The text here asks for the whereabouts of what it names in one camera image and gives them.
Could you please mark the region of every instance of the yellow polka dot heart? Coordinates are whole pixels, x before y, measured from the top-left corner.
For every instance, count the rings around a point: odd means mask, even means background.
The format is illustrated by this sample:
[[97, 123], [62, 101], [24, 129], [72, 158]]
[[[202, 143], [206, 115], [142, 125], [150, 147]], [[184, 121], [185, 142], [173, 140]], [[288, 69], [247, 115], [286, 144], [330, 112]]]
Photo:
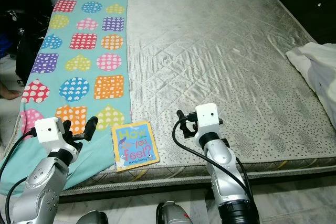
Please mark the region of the yellow polka dot heart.
[[56, 14], [50, 19], [49, 27], [53, 29], [61, 29], [69, 24], [68, 16]]
[[110, 5], [109, 7], [106, 8], [107, 13], [122, 14], [124, 12], [124, 10], [125, 10], [125, 8], [118, 5], [118, 4]]
[[70, 60], [67, 61], [65, 64], [65, 69], [67, 71], [74, 71], [74, 70], [80, 70], [80, 71], [87, 71], [91, 67], [91, 60], [84, 57], [83, 55], [78, 55]]
[[100, 45], [105, 49], [117, 50], [121, 48], [124, 39], [118, 34], [104, 36], [100, 41]]
[[107, 104], [107, 106], [102, 109], [96, 117], [98, 118], [97, 130], [103, 131], [107, 127], [118, 126], [124, 123], [125, 117], [119, 111], [113, 108], [111, 105]]

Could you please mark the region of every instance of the bed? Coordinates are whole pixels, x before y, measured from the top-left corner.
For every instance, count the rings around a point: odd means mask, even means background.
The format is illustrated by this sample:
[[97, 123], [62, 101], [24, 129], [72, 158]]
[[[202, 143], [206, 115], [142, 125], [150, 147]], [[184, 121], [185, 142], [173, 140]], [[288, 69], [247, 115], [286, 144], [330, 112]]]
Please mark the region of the bed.
[[335, 130], [285, 55], [310, 41], [277, 0], [128, 0], [131, 116], [151, 123], [160, 162], [108, 168], [63, 194], [210, 182], [171, 139], [176, 111], [208, 102], [250, 178], [334, 171]]

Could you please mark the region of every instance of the children's book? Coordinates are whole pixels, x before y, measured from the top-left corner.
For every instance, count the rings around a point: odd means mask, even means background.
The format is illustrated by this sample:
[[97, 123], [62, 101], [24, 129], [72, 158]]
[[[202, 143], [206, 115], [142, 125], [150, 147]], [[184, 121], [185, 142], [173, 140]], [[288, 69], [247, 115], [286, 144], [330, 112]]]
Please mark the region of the children's book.
[[111, 131], [117, 172], [160, 160], [149, 122], [115, 126]]

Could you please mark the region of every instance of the marble floor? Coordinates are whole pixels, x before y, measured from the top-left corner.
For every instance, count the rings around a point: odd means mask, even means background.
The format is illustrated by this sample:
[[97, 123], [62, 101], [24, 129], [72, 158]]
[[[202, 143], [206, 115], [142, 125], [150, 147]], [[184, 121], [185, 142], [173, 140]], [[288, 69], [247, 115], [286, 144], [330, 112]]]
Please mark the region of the marble floor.
[[[336, 176], [253, 187], [261, 223], [330, 224], [336, 220]], [[173, 200], [182, 206], [194, 224], [220, 224], [211, 191], [172, 191], [115, 199], [60, 204], [57, 224], [72, 224], [92, 210], [104, 211], [110, 224], [155, 224], [160, 202]], [[16, 198], [11, 200], [11, 208]], [[0, 197], [4, 215], [5, 197]]]
[[[16, 60], [10, 57], [0, 59], [0, 80], [10, 90], [23, 91], [24, 87], [16, 82], [20, 77], [15, 73], [15, 63]], [[19, 114], [20, 101], [21, 97], [10, 101], [0, 98], [0, 153], [4, 151], [12, 135]]]

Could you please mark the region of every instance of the blue polka dot circle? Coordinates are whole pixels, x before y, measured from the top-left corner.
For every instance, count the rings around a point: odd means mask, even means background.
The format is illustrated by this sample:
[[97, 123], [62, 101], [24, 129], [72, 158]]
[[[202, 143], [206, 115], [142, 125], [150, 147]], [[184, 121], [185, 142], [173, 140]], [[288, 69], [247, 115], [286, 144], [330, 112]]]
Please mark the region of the blue polka dot circle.
[[89, 92], [89, 83], [84, 78], [74, 77], [66, 80], [59, 87], [59, 94], [68, 102], [82, 99]]
[[97, 13], [103, 6], [95, 1], [86, 2], [82, 5], [82, 10], [86, 13]]

